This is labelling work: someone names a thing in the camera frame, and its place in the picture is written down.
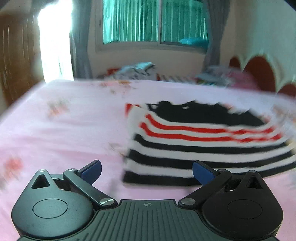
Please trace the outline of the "striped cartoon knit sweater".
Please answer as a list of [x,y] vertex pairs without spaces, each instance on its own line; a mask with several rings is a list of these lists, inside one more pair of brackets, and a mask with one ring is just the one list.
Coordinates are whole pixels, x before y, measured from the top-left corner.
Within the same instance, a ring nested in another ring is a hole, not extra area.
[[295,168],[288,136],[251,109],[161,101],[128,103],[125,111],[130,140],[124,183],[195,186],[196,161],[234,174],[255,170],[262,177]]

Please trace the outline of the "crumpled grey clothes pile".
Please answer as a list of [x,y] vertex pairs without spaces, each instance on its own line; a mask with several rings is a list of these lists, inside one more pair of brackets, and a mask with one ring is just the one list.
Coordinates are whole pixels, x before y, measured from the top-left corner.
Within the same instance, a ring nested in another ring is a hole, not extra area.
[[157,80],[157,69],[152,62],[140,62],[127,65],[109,72],[105,80]]

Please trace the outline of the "pink floral bed sheet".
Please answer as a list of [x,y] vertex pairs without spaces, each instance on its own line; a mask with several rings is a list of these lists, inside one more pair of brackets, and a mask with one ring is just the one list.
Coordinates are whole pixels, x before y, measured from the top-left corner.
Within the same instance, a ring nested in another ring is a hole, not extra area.
[[1,116],[1,240],[17,240],[11,210],[39,169],[60,174],[99,160],[94,186],[121,199],[175,199],[194,187],[122,182],[127,103],[223,103],[276,119],[274,107],[295,112],[295,99],[268,92],[160,81],[62,81],[33,87]]

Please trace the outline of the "striped grey white cloth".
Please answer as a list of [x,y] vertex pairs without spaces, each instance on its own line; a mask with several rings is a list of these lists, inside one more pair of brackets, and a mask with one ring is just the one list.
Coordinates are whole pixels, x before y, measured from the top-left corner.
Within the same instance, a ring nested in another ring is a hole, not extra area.
[[177,82],[177,83],[188,83],[188,84],[197,83],[197,80],[194,77],[178,76],[178,75],[157,74],[157,80],[163,81],[163,82]]

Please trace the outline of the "red white scalloped headboard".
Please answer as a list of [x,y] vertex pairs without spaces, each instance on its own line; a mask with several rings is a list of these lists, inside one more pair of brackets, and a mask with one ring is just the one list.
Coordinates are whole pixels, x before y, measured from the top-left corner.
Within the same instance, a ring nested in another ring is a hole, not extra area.
[[295,83],[286,83],[277,89],[275,68],[271,66],[271,62],[264,55],[252,57],[245,67],[243,67],[238,56],[233,56],[229,61],[229,67],[234,67],[246,73],[251,78],[251,83],[255,84],[259,90],[295,97]]

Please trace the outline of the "brown wooden door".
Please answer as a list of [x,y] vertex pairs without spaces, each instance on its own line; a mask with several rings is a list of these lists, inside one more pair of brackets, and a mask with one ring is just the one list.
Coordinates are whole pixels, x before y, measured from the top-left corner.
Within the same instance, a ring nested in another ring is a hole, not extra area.
[[7,106],[44,80],[36,14],[1,14],[1,87]]

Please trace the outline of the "teal pillow on sill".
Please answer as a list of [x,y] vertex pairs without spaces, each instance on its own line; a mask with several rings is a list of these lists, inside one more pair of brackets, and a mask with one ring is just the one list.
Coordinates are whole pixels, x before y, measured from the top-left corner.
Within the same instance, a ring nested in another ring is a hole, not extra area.
[[179,43],[184,45],[190,45],[195,47],[208,47],[208,40],[207,39],[200,39],[200,38],[184,38],[179,40]]

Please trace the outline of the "left grey curtain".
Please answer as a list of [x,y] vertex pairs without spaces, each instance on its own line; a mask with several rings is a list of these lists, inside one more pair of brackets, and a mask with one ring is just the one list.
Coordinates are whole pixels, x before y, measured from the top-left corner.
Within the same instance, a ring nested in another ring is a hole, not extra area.
[[74,78],[93,78],[88,56],[88,38],[91,16],[90,0],[73,1],[70,33],[71,62]]

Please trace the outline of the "grey curtain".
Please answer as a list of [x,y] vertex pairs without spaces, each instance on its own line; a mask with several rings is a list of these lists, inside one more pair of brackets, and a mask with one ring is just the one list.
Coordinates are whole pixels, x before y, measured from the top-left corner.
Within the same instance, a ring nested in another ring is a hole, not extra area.
[[208,49],[203,70],[220,63],[221,41],[230,11],[229,0],[204,0],[203,11],[208,33]]
[[73,1],[70,33],[71,62],[74,78],[93,78],[88,56],[88,38],[91,16],[90,0]]

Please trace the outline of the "window with green curtain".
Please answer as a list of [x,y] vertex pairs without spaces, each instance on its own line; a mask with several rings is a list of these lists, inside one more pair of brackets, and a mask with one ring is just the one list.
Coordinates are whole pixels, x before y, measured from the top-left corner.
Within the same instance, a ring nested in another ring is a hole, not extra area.
[[208,47],[179,43],[184,38],[208,40],[201,1],[97,1],[97,50]]

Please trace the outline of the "right grey curtain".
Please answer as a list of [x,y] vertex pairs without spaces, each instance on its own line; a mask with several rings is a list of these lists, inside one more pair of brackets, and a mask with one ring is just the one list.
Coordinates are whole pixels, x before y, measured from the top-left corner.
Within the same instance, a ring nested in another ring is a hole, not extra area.
[[208,49],[203,70],[220,63],[221,41],[230,11],[229,0],[204,0],[203,11],[208,33]]

